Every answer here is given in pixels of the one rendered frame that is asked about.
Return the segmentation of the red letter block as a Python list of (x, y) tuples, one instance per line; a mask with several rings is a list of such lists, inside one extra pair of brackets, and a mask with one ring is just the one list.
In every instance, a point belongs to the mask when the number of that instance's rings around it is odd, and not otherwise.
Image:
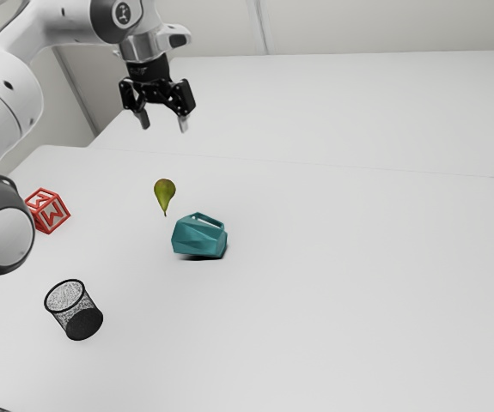
[(45, 188), (39, 188), (24, 202), (33, 216), (35, 228), (42, 233), (53, 233), (71, 217), (61, 196)]

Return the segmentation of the teal faceted mug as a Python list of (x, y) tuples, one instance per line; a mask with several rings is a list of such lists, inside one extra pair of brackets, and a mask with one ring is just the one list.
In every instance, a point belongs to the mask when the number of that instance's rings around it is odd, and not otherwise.
[(171, 237), (174, 253), (206, 258), (221, 258), (227, 242), (224, 224), (200, 212), (177, 220)]

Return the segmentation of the black mesh pen holder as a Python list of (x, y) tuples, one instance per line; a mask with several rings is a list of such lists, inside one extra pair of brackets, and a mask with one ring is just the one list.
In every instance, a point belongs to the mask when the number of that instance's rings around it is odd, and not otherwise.
[(102, 326), (103, 314), (90, 298), (85, 285), (68, 279), (54, 285), (44, 298), (44, 308), (72, 341), (93, 336)]

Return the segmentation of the green pear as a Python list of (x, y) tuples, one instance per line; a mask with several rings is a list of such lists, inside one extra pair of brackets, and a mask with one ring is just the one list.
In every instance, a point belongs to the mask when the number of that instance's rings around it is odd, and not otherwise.
[(164, 215), (167, 215), (170, 201), (176, 193), (176, 186), (170, 179), (158, 179), (154, 184), (154, 194)]

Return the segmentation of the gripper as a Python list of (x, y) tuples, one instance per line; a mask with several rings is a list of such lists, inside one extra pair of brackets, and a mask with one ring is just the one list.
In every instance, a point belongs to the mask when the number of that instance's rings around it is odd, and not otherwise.
[(187, 79), (172, 82), (168, 58), (162, 54), (147, 62), (126, 63), (128, 76), (119, 82), (122, 106), (138, 119), (143, 130), (150, 127), (146, 102), (164, 104), (177, 116), (181, 133), (188, 130), (188, 118), (196, 100)]

